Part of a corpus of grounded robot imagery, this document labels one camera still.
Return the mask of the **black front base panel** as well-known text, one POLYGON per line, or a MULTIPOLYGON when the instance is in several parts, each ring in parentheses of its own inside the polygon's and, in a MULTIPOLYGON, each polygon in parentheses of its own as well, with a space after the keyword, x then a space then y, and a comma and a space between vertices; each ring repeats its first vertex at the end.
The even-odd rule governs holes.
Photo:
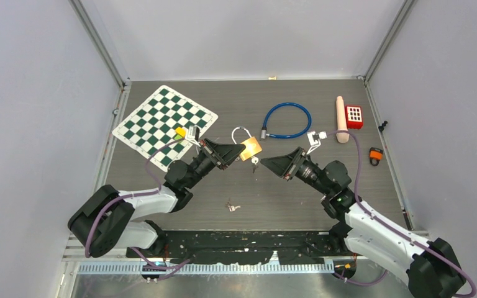
POLYGON ((174 264, 189 259, 192 264, 225 265, 266 264, 274 256, 280 264, 319 264, 323 257, 352 255, 328 232, 314 230, 169 230, 158 249, 142 254, 174 264))

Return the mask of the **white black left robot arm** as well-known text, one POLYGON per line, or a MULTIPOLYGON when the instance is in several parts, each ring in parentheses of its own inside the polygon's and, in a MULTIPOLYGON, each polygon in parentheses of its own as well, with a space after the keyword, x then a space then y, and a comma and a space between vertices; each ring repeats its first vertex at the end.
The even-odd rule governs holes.
POLYGON ((135 249, 160 256, 168 244, 166 233, 153 221, 139 221, 152 214, 180 211, 192 199, 191 189, 213 169, 229 167, 243 144, 221 144, 207 138, 198 143, 192 162, 172 161, 164 184, 142 191, 118 191, 101 186, 68 221, 68 229, 84 246, 87 258, 99 258, 115 248, 135 249))

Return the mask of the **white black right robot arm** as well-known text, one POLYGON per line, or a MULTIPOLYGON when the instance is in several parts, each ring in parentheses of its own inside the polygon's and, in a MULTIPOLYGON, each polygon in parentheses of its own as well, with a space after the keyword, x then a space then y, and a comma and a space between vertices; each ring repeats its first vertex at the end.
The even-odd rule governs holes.
POLYGON ((431 241, 383 217, 350 189, 352 180, 342 162, 321 168, 299 147, 260 163, 278 177, 298 178, 323 195, 324 210, 338 220, 329 231, 333 252, 350 251, 372 260, 399 278, 413 297, 458 297, 466 278, 451 244, 442 238, 431 241))

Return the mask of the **aluminium frame rail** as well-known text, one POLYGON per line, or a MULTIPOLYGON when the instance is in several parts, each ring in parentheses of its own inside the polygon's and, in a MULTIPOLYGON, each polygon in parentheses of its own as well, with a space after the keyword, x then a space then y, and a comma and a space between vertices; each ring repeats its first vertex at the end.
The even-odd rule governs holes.
POLYGON ((280 264, 276 256, 266 264, 192 264, 189 259, 172 263, 166 258, 146 258, 129 248, 115 248, 99 258, 86 258, 80 241, 69 238, 63 260, 76 265, 75 274, 82 276, 130 276, 135 278, 158 278, 173 272, 179 266, 180 275, 230 275, 230 274, 284 274, 284 273, 344 273, 352 274, 358 263, 368 258, 352 253, 351 256, 323 257, 319 264, 280 264))

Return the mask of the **yellow block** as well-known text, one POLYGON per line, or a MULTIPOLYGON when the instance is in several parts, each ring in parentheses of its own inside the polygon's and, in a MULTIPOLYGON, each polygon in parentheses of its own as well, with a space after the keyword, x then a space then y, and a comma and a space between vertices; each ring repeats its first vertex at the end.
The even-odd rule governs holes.
POLYGON ((175 132, 179 138, 184 138, 187 134, 187 130, 182 127, 175 128, 175 132))

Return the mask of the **black knob on rail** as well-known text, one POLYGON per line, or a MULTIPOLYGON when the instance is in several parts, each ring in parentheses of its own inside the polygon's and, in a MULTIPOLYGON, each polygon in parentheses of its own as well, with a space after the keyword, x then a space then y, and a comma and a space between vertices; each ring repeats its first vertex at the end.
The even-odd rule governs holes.
POLYGON ((378 130, 379 132, 383 132, 385 127, 388 125, 388 121, 385 120, 379 127, 378 127, 378 130))

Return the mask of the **small orange padlock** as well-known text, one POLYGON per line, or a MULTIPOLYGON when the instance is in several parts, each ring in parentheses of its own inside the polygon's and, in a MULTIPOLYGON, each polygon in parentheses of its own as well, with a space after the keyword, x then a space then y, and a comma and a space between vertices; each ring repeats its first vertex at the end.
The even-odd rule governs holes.
POLYGON ((369 149, 369 161, 372 166, 378 166, 383 159, 384 151, 380 148, 371 147, 369 149))

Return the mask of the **brass padlock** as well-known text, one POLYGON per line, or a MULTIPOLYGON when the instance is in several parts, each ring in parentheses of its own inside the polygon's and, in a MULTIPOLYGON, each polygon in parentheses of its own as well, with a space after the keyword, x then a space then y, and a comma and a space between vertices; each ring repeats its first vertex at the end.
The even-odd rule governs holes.
POLYGON ((238 131, 238 130, 243 130, 248 135, 248 138, 246 140, 244 140, 243 142, 241 142, 242 145, 245 145, 245 149, 239 154, 239 158, 242 161, 247 161, 247 160, 251 161, 251 157, 252 156, 257 156, 257 154, 259 154, 262 151, 262 147, 259 144, 256 137, 252 136, 251 133, 249 132, 249 130, 246 129, 245 127, 242 127, 242 126, 234 128, 232 133, 231 133, 232 141, 235 144, 237 144, 237 142, 235 140, 235 132, 238 131))

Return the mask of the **green white chessboard mat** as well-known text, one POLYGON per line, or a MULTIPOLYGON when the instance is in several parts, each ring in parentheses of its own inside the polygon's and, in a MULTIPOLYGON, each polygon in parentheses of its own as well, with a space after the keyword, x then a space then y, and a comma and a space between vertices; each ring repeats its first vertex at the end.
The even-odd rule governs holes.
POLYGON ((161 152, 156 151, 174 141, 175 128, 188 130, 197 125, 203 135, 217 121, 218 115, 167 85, 160 86, 114 128, 112 134, 151 163, 167 171, 168 166, 182 158, 193 146, 178 142, 161 152))

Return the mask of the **beige wooden rolling pin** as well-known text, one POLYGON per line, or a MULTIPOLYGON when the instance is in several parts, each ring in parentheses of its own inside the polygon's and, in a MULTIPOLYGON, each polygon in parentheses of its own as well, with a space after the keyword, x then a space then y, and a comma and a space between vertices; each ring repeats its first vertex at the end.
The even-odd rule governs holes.
POLYGON ((350 135, 347 133, 347 120, 345 113, 345 104, 342 96, 336 98, 336 112, 337 112, 337 141, 339 143, 347 143, 350 139, 350 135))

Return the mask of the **silver keys with white tag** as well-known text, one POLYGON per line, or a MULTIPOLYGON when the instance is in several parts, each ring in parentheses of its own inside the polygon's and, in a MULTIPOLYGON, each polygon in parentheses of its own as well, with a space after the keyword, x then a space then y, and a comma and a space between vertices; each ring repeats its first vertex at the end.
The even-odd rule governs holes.
POLYGON ((235 212, 237 209, 240 209, 242 207, 240 205, 233 205, 230 200, 227 201, 225 206, 229 210, 229 212, 235 212))

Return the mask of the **red block with holes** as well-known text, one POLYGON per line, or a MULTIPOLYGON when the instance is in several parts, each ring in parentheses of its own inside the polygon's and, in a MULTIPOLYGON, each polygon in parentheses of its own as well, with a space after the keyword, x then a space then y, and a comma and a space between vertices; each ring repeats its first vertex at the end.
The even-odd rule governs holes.
POLYGON ((348 129, 360 130, 363 127, 361 106, 346 105, 345 118, 348 129))

